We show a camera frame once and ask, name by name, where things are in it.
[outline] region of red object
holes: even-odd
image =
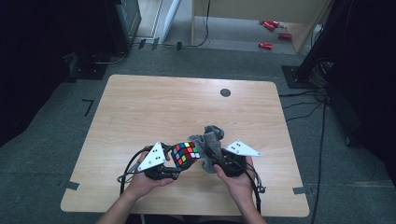
[[[279,33],[277,38],[282,38],[282,39],[291,39],[291,34],[289,33]]]
[[[262,25],[265,28],[267,28],[269,31],[274,31],[275,30],[275,26],[269,21],[265,21]]]
[[[259,48],[261,48],[261,49],[269,49],[269,50],[271,50],[272,49],[272,44],[270,44],[270,43],[265,43],[265,42],[260,42],[259,43]]]
[[[275,28],[279,27],[279,21],[269,21]]]

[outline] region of finger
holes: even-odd
[[[165,179],[162,179],[162,180],[160,180],[160,187],[163,187],[163,186],[166,186],[166,185],[168,185],[168,184],[171,184],[171,183],[173,183],[175,180],[174,179],[172,179],[172,178],[165,178]]]
[[[215,168],[216,174],[218,175],[218,177],[220,177],[220,179],[222,179],[225,176],[224,171],[222,170],[222,168],[219,165],[214,164],[213,168]]]
[[[247,164],[251,165],[251,167],[253,168],[253,159],[251,159],[251,157],[246,157],[247,159]]]
[[[170,160],[171,160],[171,158],[169,157],[169,154],[168,154],[168,153],[165,154],[165,158],[166,158],[167,161],[170,161]]]
[[[146,158],[146,156],[147,156],[148,154],[149,154],[149,153],[148,153],[147,151],[142,152],[142,154],[140,154],[140,157],[139,157],[139,159],[137,160],[137,162],[142,163],[142,161]]]

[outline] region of white triangular marker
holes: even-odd
[[[154,147],[149,151],[146,158],[137,167],[137,171],[141,172],[153,166],[165,163],[165,155],[163,154],[163,146],[161,142],[157,142]]]
[[[245,143],[239,140],[231,143],[224,149],[238,156],[260,157],[262,155],[260,152],[254,150],[253,148],[247,146]]]

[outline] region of rubik's cube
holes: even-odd
[[[179,143],[171,151],[176,167],[182,170],[189,169],[193,163],[200,159],[198,149],[193,142]]]

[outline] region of black controller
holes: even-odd
[[[240,176],[247,168],[247,161],[245,156],[238,156],[224,148],[221,149],[221,157],[206,150],[207,156],[212,160],[213,164],[221,167],[228,177]]]
[[[164,155],[166,155],[172,149],[172,146],[165,145],[164,143],[161,143],[161,145],[163,147]],[[164,178],[172,178],[174,180],[177,180],[181,171],[182,169],[178,167],[165,167],[163,164],[159,164],[148,168],[144,172],[146,177],[153,180],[160,180]]]

